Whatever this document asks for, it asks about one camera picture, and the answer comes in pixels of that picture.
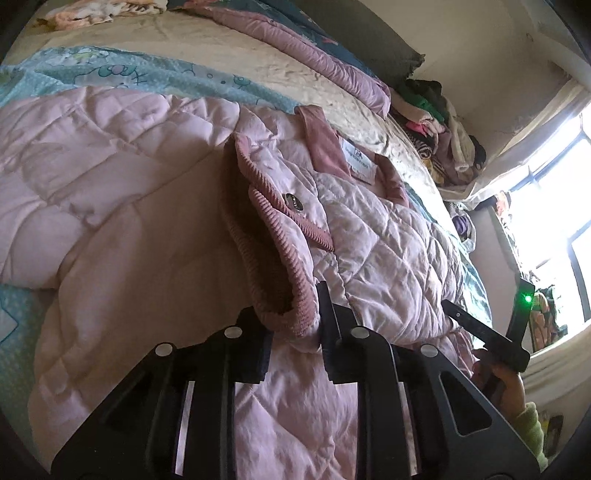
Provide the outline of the right hand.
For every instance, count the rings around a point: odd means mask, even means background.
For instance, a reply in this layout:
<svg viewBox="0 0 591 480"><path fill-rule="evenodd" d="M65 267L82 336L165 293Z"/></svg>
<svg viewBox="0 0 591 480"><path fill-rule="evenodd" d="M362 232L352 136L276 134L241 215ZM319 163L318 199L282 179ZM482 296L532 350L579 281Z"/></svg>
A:
<svg viewBox="0 0 591 480"><path fill-rule="evenodd" d="M526 410L525 388L520 374L485 349L474 350L473 355L477 361L473 365L472 382L484 391L488 380L499 380L502 394L496 406L508 422L513 422Z"/></svg>

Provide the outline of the green sleeve forearm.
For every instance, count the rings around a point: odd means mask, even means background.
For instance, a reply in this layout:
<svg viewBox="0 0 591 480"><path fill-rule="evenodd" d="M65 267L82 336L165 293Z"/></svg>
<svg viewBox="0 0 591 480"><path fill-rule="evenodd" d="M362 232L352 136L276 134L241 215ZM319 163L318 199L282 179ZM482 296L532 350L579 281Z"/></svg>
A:
<svg viewBox="0 0 591 480"><path fill-rule="evenodd" d="M548 459L544 454L544 431L534 402L527 402L524 410L509 421L525 445L536 458L540 471L548 467Z"/></svg>

